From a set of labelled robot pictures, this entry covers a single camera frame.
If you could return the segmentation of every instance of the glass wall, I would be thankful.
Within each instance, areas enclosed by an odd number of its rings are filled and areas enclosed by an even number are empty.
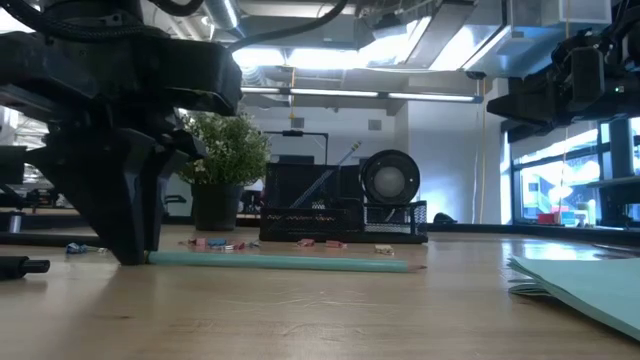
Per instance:
[[[633,168],[638,176],[640,117],[630,119],[630,126]],[[601,217],[601,199],[599,189],[590,183],[612,179],[610,142],[609,124],[602,123],[596,129],[512,159],[515,222],[536,223],[540,214],[561,210],[581,219],[586,216],[588,223],[595,225]],[[640,226],[640,204],[628,205],[626,215],[631,221],[624,226]]]
[[[608,136],[608,129],[603,131],[603,144],[609,142],[605,132]],[[581,214],[583,223],[594,224],[600,200],[598,189],[588,184],[599,181],[603,170],[597,148],[596,128],[513,159],[515,220],[536,223],[538,215],[561,209],[563,213]],[[580,219],[564,223],[577,225]]]
[[[598,181],[597,155],[588,155],[519,171],[522,192],[521,216],[537,220],[538,214],[584,210],[596,204],[598,192],[587,184]]]

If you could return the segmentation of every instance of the exposed ductwork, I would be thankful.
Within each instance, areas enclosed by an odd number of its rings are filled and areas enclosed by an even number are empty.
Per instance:
[[[216,29],[235,29],[240,23],[240,7],[236,0],[205,0],[204,9]]]

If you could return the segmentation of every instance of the red object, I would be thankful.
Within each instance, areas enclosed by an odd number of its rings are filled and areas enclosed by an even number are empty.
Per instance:
[[[298,246],[300,247],[311,247],[316,244],[316,241],[313,239],[302,239],[298,241]]]
[[[345,243],[343,243],[341,241],[327,240],[327,242],[324,244],[324,246],[330,247],[330,248],[344,249],[344,248],[347,247],[347,244],[345,244]]]
[[[555,224],[555,214],[538,214],[538,224]]]

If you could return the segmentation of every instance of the black mesh tray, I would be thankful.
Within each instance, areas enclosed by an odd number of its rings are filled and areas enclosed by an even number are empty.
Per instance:
[[[416,244],[427,241],[427,203],[365,204],[353,209],[263,208],[260,240]]]

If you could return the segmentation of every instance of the plant pot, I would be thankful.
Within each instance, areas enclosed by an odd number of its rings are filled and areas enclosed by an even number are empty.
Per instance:
[[[201,231],[230,231],[236,228],[240,185],[191,185],[193,218]]]

